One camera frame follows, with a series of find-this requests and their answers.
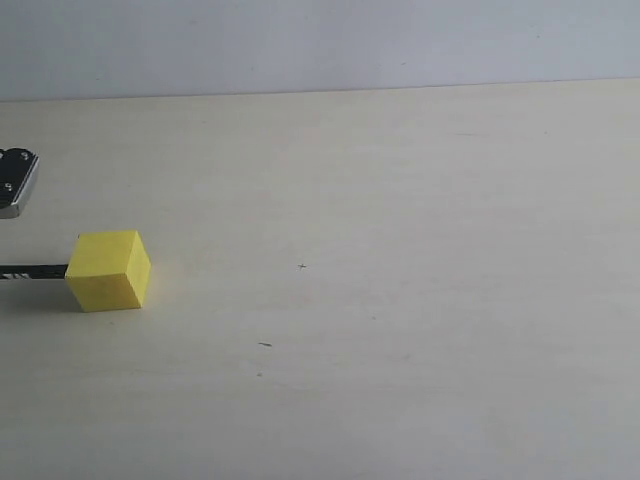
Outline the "black and white whiteboard marker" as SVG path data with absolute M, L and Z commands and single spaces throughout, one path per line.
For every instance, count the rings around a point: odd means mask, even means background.
M 4 280 L 33 279 L 56 280 L 64 279 L 68 266 L 62 265 L 2 265 L 0 276 Z

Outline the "yellow foam cube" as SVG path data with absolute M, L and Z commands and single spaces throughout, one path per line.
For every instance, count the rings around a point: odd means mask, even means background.
M 139 309 L 151 268 L 138 231 L 90 232 L 78 236 L 65 281 L 84 312 Z

